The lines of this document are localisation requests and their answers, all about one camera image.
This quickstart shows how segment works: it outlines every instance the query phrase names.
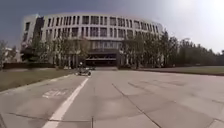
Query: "curved building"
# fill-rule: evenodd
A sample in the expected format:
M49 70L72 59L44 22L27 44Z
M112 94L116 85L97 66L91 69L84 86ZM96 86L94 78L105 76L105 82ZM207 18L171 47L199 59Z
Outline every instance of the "curved building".
M91 42L88 64L117 65L121 41L126 36L152 33L160 35L162 25L150 20L99 13L61 13L46 16L31 15L24 18L22 43L33 35L52 41L67 33L69 39L85 37Z

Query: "grass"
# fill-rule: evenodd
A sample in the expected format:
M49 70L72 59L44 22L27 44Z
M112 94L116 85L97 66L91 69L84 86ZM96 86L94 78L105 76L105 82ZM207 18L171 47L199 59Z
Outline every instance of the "grass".
M158 69L149 69L149 71L224 76L224 66L158 68Z
M0 91L70 74L71 70L0 71Z

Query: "road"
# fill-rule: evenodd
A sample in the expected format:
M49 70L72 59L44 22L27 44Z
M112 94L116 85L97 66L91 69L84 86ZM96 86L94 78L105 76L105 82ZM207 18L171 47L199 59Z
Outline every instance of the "road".
M7 128L223 128L224 78L94 71L0 93Z

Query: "hazy sky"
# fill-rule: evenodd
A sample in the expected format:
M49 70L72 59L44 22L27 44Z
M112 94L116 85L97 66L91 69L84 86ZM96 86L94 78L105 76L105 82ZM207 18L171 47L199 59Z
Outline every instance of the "hazy sky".
M159 22L171 35L215 52L224 49L224 0L0 0L0 39L20 43L24 16L103 12Z

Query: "asphalt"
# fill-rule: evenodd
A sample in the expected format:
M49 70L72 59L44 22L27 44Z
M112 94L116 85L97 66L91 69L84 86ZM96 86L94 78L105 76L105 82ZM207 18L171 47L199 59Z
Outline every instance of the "asphalt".
M7 128L223 128L223 85L219 76L93 71L2 92L0 113Z

